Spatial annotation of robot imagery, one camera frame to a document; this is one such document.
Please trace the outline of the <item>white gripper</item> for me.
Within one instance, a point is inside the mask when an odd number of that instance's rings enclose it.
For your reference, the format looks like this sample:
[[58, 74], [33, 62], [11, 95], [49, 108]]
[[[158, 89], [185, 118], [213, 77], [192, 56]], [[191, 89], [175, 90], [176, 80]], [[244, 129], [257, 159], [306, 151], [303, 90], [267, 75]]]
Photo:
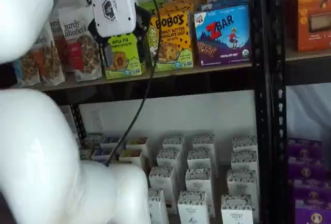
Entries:
[[147, 35], [152, 13], [136, 1], [92, 0], [94, 18], [88, 25], [88, 31], [99, 45], [106, 68], [112, 64], [108, 37], [133, 32], [137, 44], [140, 44]]

